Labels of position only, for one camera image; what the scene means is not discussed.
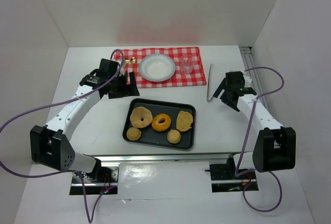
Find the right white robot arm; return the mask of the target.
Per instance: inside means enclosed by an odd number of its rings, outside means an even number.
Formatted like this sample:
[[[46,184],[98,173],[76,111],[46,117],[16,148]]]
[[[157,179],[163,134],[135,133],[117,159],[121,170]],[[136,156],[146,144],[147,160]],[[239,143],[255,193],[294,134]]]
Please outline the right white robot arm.
[[[250,77],[241,71],[225,74],[214,98],[248,119],[240,154],[231,155],[234,176],[258,172],[290,170],[295,167],[296,132],[279,123],[260,102],[260,95],[249,86]]]

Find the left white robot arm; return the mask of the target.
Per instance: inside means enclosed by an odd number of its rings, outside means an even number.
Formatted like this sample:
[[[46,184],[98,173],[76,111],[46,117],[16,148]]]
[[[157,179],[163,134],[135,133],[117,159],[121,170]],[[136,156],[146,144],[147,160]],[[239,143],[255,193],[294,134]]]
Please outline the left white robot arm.
[[[100,159],[75,152],[70,139],[81,120],[103,96],[116,99],[137,95],[134,72],[124,71],[117,61],[102,59],[99,68],[82,78],[72,101],[64,105],[56,117],[44,126],[31,129],[32,160],[61,172],[79,171],[92,182],[102,180],[111,170],[103,167]]]

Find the metal tongs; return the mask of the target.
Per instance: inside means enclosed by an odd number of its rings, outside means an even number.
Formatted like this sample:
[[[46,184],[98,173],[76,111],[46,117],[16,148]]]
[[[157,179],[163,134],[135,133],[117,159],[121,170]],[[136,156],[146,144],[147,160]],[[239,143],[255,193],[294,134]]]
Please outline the metal tongs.
[[[208,69],[206,102],[211,102],[211,100],[212,100],[212,98],[209,97],[209,83],[210,83],[210,76],[211,76],[211,68],[212,68],[212,63],[209,64],[209,69]]]

